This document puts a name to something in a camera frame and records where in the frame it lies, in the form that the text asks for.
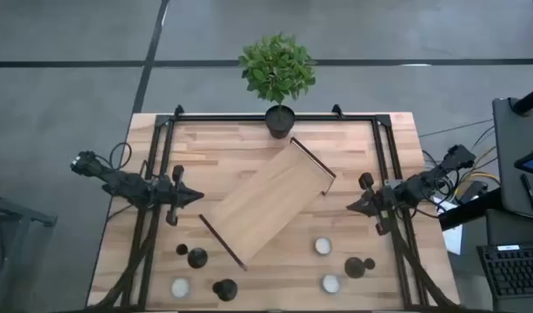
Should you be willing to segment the black keyboard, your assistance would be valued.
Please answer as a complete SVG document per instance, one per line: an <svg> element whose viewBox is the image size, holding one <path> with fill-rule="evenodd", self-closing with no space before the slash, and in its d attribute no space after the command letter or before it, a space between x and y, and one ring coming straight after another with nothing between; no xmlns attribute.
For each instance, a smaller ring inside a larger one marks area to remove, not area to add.
<svg viewBox="0 0 533 313"><path fill-rule="evenodd" d="M477 246L495 299L533 297L533 243Z"/></svg>

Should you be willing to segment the black pole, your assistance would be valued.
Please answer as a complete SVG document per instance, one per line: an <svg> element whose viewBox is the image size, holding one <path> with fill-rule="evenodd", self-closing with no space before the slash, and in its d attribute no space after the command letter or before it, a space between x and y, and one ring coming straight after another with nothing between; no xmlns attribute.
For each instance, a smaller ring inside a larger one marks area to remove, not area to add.
<svg viewBox="0 0 533 313"><path fill-rule="evenodd" d="M510 108L519 116L527 115L533 109L533 91L521 99L512 98Z"/></svg>

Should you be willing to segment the white paper sheet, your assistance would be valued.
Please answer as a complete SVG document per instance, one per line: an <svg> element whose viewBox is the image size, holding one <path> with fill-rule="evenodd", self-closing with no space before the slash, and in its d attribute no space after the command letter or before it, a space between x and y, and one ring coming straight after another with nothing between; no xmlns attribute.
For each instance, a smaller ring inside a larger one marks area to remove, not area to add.
<svg viewBox="0 0 533 313"><path fill-rule="evenodd" d="M431 200L435 204L438 204L438 207L436 208L436 214L438 216L448 211L454 210L457 207L457 204L449 202L449 201L443 201L440 197L437 197L437 196L433 196ZM449 230L445 230L443 232L443 239L444 239L445 247L449 253L452 253L458 256L461 255L462 237L463 237L463 226L462 225L456 226L455 228L452 228Z"/></svg>

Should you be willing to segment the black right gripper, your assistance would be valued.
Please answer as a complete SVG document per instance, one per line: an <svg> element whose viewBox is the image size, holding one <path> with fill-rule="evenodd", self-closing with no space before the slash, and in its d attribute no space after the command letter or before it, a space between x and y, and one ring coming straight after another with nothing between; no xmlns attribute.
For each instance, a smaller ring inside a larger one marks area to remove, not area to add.
<svg viewBox="0 0 533 313"><path fill-rule="evenodd" d="M400 236L400 229L396 219L396 199L393 189L383 186L374 191L374 178L369 172L358 178L363 194L358 200L346 206L347 210L364 214L376 219L375 229L379 236L391 233Z"/></svg>

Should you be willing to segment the tall black candlestick holder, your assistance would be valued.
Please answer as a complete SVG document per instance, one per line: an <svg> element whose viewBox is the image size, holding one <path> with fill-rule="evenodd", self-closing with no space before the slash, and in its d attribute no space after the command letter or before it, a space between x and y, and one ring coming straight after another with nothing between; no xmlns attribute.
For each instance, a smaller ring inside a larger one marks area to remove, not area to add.
<svg viewBox="0 0 533 313"><path fill-rule="evenodd" d="M186 256L188 265L193 269L200 269L208 262L208 253L203 248L189 250L186 244L181 243L176 246L176 253L179 256Z"/></svg>
<svg viewBox="0 0 533 313"><path fill-rule="evenodd" d="M358 279L364 276L368 270L373 270L376 262L372 258L361 259L350 257L344 263L344 271L349 278Z"/></svg>

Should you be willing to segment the black pen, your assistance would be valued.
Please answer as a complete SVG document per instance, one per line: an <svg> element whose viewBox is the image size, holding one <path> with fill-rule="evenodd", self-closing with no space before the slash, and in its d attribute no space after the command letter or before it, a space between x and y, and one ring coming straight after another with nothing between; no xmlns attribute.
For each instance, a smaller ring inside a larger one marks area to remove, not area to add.
<svg viewBox="0 0 533 313"><path fill-rule="evenodd" d="M525 174L522 174L520 176L520 179L522 181L523 188L526 191L527 197L529 198L530 207L531 207L531 209L533 211L533 191L532 191L532 188L530 186L530 181L529 181L528 177Z"/></svg>

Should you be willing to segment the grey side table top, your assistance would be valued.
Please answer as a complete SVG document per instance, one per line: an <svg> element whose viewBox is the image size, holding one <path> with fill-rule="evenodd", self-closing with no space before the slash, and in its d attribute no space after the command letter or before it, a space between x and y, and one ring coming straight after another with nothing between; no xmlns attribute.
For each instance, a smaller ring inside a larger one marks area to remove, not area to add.
<svg viewBox="0 0 533 313"><path fill-rule="evenodd" d="M520 179L520 176L525 174L533 191L533 174L514 166L516 160L533 150L533 110L527 116L519 116L511 110L509 100L501 98L492 102L492 109L503 207L519 214L533 216L529 198Z"/></svg>

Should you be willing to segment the short black candlestick holder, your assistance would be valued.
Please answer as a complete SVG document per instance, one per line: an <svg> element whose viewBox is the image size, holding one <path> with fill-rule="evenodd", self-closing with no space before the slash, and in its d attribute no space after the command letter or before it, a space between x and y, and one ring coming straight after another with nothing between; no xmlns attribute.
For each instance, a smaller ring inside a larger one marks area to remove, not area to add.
<svg viewBox="0 0 533 313"><path fill-rule="evenodd" d="M232 279L223 279L212 285L213 292L224 302L229 302L237 296L238 286Z"/></svg>

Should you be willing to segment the wooden shelf riser black legs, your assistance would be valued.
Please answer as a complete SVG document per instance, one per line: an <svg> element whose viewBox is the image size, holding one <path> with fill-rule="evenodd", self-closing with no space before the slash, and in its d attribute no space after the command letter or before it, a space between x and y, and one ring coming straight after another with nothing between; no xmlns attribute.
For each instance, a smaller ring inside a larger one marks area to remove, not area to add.
<svg viewBox="0 0 533 313"><path fill-rule="evenodd" d="M299 140L288 145L216 207L199 216L244 271L307 205L326 195L336 174Z"/></svg>

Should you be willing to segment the dark grey desk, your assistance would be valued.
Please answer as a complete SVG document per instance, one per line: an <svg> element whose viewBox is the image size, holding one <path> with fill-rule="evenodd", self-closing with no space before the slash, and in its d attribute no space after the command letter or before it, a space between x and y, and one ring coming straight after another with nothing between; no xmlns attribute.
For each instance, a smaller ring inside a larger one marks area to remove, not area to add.
<svg viewBox="0 0 533 313"><path fill-rule="evenodd" d="M533 243L533 219L500 210L486 213L487 239L490 245ZM533 297L498 299L493 309L512 313L533 313Z"/></svg>

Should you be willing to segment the grey metal stand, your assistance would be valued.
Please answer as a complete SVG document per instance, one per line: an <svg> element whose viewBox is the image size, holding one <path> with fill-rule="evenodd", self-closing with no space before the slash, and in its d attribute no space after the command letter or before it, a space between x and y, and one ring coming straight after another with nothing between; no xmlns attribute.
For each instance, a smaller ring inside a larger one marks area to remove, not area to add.
<svg viewBox="0 0 533 313"><path fill-rule="evenodd" d="M54 227L57 216L44 214L0 196L0 308L22 257L30 224Z"/></svg>

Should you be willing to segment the black aluminium table frame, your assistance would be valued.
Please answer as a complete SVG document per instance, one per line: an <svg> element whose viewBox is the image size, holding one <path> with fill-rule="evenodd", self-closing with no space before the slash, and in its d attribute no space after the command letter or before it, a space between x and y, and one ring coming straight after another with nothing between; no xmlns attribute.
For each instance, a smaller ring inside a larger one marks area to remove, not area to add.
<svg viewBox="0 0 533 313"><path fill-rule="evenodd" d="M326 195L307 205L250 261L244 271L213 237L199 216L282 151L294 137L335 174ZM406 180L424 168L414 118L409 112L305 113L296 116L289 135L275 139L259 114L136 114L127 137L128 172L151 179L172 176L184 167L182 181L204 193L202 200L177 212L177 226L166 223L169 205L141 211L116 197L104 221L103 239L87 299L88 313L170 312L243 313L268 311L444 312L459 299L431 203L418 213L396 209L400 236L379 236L376 219L346 209L362 191L358 178L369 172L376 190ZM331 241L331 252L318 255L318 237ZM200 269L176 253L203 248L208 262ZM349 278L350 257L372 258L373 270ZM323 291L326 274L339 277L336 294ZM190 282L190 293L177 299L176 278ZM237 296L224 302L212 285L237 283Z"/></svg>

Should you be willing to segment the black power adapter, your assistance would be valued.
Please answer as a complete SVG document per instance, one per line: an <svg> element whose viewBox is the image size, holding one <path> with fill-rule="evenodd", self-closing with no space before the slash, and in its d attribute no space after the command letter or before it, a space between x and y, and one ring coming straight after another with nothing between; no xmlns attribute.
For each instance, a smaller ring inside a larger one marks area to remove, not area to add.
<svg viewBox="0 0 533 313"><path fill-rule="evenodd" d="M483 196L488 191L488 184L480 181L470 182L468 188L461 194L456 202L459 204L465 204L473 200L476 197Z"/></svg>

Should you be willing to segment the black desk bar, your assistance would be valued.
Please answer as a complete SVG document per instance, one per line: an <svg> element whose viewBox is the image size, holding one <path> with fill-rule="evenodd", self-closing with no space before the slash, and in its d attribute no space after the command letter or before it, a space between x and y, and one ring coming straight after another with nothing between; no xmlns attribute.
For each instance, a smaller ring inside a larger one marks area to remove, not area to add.
<svg viewBox="0 0 533 313"><path fill-rule="evenodd" d="M483 217L487 210L502 209L502 191L497 188L474 200L460 204L454 209L445 211L438 216L438 221L441 229L446 231Z"/></svg>

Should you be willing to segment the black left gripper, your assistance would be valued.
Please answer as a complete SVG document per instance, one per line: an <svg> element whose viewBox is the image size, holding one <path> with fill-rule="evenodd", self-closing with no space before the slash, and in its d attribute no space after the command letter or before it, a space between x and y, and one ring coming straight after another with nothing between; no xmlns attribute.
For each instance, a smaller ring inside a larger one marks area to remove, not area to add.
<svg viewBox="0 0 533 313"><path fill-rule="evenodd" d="M182 177L184 173L184 167L182 165L175 165L172 171L172 177L166 174L160 174L155 182L155 205L170 206L166 213L166 223L170 226L177 226L177 208L178 192L181 189ZM191 195L186 201L185 206L189 206L194 202L202 200L204 193L201 191L193 190L190 187L185 186L186 193Z"/></svg>

